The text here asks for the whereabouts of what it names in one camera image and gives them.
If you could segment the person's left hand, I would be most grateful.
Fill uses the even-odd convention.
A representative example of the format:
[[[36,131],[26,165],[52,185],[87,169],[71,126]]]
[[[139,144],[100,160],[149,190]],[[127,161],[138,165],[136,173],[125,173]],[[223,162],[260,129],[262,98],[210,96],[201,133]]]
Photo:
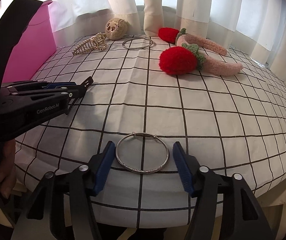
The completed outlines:
[[[0,164],[0,193],[6,199],[16,184],[15,167],[16,141],[10,140],[3,146],[3,159]]]

